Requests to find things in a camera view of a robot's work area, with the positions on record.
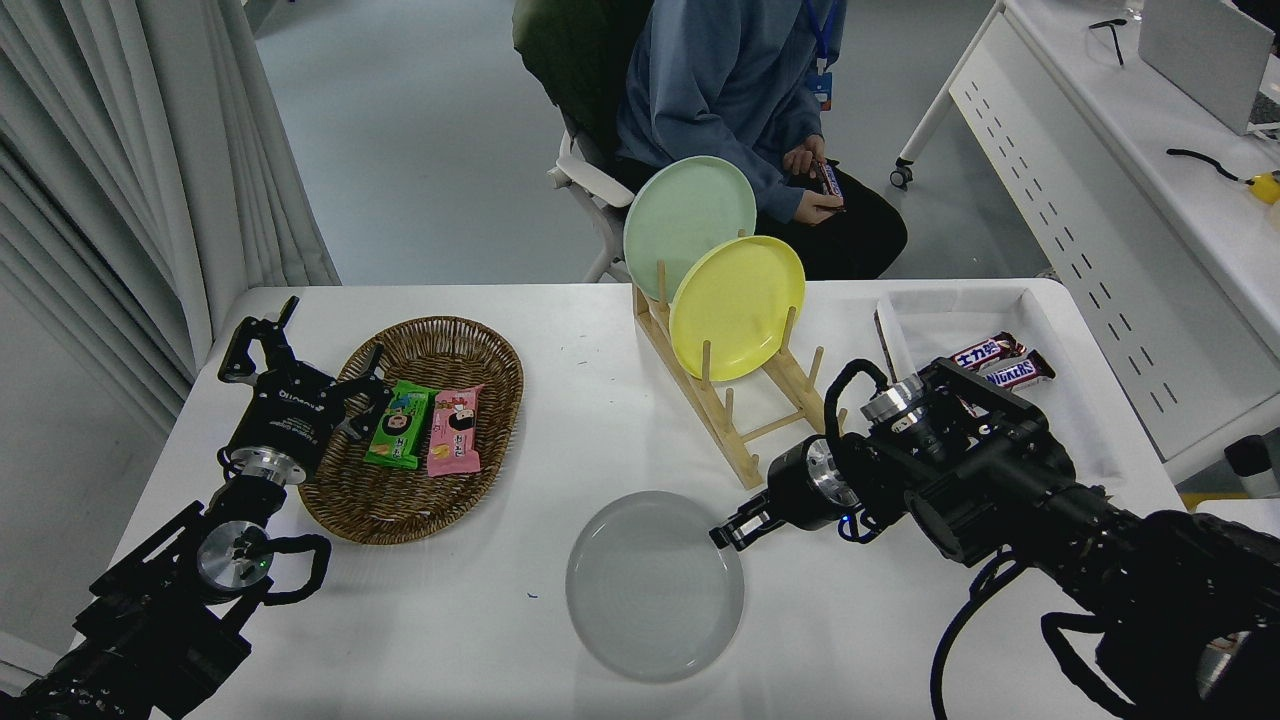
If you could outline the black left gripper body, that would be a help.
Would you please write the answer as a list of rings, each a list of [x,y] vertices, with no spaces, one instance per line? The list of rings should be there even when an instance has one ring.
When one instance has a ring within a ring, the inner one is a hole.
[[[335,387],[334,377],[306,363],[257,374],[228,462],[238,471],[264,468],[271,480],[310,480],[346,418]]]

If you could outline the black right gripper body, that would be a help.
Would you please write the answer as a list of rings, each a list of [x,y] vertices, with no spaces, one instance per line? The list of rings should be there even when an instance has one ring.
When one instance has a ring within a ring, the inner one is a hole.
[[[769,466],[773,514],[804,530],[818,530],[849,515],[849,484],[824,438],[806,438]]]

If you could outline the person's right hand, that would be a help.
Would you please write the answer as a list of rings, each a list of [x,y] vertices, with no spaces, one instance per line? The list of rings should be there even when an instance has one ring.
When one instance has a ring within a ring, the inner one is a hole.
[[[794,213],[794,222],[803,225],[819,225],[845,210],[845,201],[833,195],[804,190]]]

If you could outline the person's left hand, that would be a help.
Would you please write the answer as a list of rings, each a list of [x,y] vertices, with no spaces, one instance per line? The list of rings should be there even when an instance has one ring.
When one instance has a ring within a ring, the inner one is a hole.
[[[826,138],[822,135],[809,135],[800,145],[790,149],[782,158],[783,169],[791,176],[817,178],[820,167],[826,164]]]

